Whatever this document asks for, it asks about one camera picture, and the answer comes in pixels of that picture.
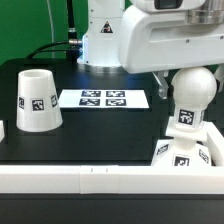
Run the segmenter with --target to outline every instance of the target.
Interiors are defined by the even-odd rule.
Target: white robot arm
[[[223,0],[132,2],[119,38],[119,60],[129,73],[223,63]]]
[[[172,82],[176,109],[166,130],[173,139],[158,141],[152,165],[211,166],[210,154],[224,150],[224,138],[217,147],[203,117],[216,93],[215,77],[223,83],[223,66],[215,77],[201,66],[224,62],[224,0],[131,2],[121,22],[121,65],[129,73],[153,72],[161,86],[169,70],[181,69]]]

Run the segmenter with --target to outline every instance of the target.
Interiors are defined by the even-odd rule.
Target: white cylinder
[[[42,69],[20,72],[17,127],[28,132],[43,132],[61,124],[61,111],[52,72]]]

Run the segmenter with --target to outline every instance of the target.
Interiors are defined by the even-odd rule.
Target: black tabletop
[[[150,108],[61,109],[61,127],[42,133],[21,131],[16,127],[18,73],[33,68],[53,72],[58,96],[63,89],[144,90]],[[223,97],[217,94],[205,116],[221,132]],[[172,97],[160,99],[152,73],[94,74],[63,59],[10,60],[0,67],[0,120],[6,129],[0,163],[149,165],[157,140],[167,138],[173,111]]]
[[[62,89],[144,90],[150,109],[62,109],[63,125],[28,133],[16,127],[18,72],[43,68]],[[224,127],[224,94],[217,94],[205,120]],[[6,138],[1,164],[149,165],[158,139],[164,139],[172,97],[161,100],[152,74],[92,74],[65,60],[16,59],[0,67],[0,120]],[[223,224],[223,195],[54,195],[0,194],[0,222]]]

